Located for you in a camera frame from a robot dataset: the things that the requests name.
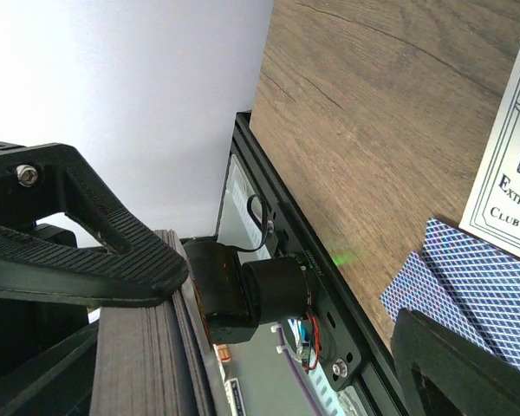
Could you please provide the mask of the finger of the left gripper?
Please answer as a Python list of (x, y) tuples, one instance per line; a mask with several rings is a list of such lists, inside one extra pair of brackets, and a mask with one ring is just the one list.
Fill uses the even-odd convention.
[(151, 307), (187, 276), (74, 147), (0, 142), (0, 299)]

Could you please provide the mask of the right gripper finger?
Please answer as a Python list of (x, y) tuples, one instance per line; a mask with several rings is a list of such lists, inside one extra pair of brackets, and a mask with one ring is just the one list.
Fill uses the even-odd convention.
[(392, 352), (411, 415), (520, 415), (520, 371), (419, 311), (398, 313)]

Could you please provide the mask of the dropped blue card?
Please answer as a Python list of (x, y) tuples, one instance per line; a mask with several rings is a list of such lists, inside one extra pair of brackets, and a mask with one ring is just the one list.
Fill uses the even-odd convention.
[(401, 309), (419, 311), (483, 350), (492, 353), (487, 342), (441, 286), (422, 257), (412, 252), (380, 300), (394, 323)]
[(520, 261), (436, 218), (421, 256), (493, 353), (520, 370)]

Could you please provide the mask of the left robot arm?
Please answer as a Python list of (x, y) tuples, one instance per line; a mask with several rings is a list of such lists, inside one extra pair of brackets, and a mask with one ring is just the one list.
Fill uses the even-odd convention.
[(0, 142), (0, 298), (150, 307), (189, 283), (211, 340), (306, 315), (315, 285), (293, 257), (241, 263), (240, 249), (164, 243), (72, 146)]

